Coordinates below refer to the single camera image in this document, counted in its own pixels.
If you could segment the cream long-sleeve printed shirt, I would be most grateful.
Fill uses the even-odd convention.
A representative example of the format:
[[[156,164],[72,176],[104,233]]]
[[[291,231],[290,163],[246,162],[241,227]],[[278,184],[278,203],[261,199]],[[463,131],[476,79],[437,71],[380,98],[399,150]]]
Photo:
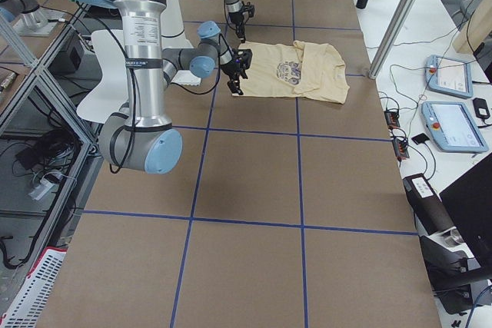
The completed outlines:
[[[345,103],[350,89],[346,64],[334,46],[298,40],[292,45],[247,41],[241,48],[252,51],[248,78],[241,82],[245,96]]]

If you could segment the white plastic chair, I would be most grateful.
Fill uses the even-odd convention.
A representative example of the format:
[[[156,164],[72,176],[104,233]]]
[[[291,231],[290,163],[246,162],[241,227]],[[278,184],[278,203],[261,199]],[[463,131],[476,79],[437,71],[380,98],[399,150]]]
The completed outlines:
[[[118,41],[107,30],[91,34],[102,77],[77,107],[80,118],[99,124],[104,124],[128,100],[125,57],[120,49],[124,45],[123,31],[115,29],[111,32]]]

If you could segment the far teach pendant tablet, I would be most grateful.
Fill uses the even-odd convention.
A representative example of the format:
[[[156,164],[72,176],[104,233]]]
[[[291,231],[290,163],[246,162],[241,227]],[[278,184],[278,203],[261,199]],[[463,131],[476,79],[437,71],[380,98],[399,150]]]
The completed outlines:
[[[425,79],[431,91],[458,98],[472,98],[473,86],[470,64],[440,55],[426,60]]]

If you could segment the teach pendant tablet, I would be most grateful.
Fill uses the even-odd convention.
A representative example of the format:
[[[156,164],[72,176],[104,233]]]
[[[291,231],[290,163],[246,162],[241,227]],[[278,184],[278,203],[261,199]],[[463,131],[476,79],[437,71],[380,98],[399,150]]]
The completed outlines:
[[[440,55],[426,60],[425,79],[431,91],[458,98],[472,98],[473,86],[470,64]]]
[[[489,150],[464,103],[425,101],[421,113],[434,143],[442,151],[479,154]]]

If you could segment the near teach pendant tablet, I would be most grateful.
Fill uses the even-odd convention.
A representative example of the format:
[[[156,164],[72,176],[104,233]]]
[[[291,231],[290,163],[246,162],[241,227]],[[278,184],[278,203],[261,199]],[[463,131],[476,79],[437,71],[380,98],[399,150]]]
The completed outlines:
[[[464,103],[425,101],[421,113],[434,143],[442,151],[479,154],[489,150]]]

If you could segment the black box white label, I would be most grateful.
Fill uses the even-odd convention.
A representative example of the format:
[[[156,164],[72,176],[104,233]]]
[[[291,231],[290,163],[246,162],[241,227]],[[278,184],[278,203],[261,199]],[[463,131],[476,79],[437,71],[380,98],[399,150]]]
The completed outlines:
[[[440,198],[423,174],[402,179],[408,203],[428,234],[451,229],[451,220]]]

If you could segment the black monitor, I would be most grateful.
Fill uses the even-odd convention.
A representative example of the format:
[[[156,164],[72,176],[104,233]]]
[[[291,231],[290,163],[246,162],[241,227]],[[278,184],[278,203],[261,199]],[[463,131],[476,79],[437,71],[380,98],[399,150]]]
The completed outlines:
[[[491,265],[491,156],[440,193],[442,204],[482,266]]]

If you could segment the white plastic basket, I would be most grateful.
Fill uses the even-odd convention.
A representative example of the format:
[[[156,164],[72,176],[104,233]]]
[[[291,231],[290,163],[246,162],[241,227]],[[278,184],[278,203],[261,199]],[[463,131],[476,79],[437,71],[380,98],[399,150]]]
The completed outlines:
[[[28,272],[10,307],[1,315],[1,327],[35,327],[48,301],[67,250],[46,247]]]

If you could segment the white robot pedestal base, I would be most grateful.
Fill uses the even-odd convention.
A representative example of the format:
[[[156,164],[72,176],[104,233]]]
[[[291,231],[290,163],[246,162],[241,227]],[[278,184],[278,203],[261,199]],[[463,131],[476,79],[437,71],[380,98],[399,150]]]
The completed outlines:
[[[179,0],[166,0],[166,8],[161,13],[162,48],[193,48],[187,39],[181,16]],[[199,86],[201,79],[190,71],[178,71],[172,81],[180,86]]]

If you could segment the aluminium frame post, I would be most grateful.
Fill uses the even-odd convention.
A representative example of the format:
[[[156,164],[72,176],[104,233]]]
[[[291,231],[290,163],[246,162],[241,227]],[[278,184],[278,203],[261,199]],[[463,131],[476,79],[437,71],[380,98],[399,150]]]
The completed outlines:
[[[399,1],[379,48],[377,49],[376,55],[374,56],[374,60],[371,62],[368,71],[368,77],[370,79],[375,79],[378,76],[415,1],[416,0]]]

